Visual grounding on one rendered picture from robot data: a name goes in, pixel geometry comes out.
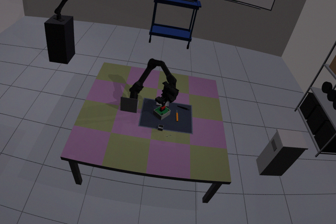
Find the green circuit board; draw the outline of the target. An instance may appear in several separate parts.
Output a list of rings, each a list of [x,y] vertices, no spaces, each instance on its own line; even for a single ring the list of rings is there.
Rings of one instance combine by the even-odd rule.
[[[162,107],[162,106],[160,106],[160,107]],[[155,109],[155,111],[157,112],[157,113],[159,113],[160,115],[161,114],[165,114],[165,113],[167,113],[168,112],[168,108],[167,107],[165,107],[165,110],[164,111],[160,111],[160,107],[158,107],[157,109]],[[161,115],[162,116],[162,115]]]

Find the dark blue work mat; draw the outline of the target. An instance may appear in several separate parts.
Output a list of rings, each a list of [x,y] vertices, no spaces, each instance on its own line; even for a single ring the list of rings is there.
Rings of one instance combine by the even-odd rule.
[[[156,106],[156,103],[155,99],[143,98],[138,126],[158,129],[160,124],[163,125],[165,131],[193,134],[192,105],[169,102],[170,115],[160,120],[153,115],[153,110],[159,107]],[[178,122],[176,121],[176,113],[178,113]]]

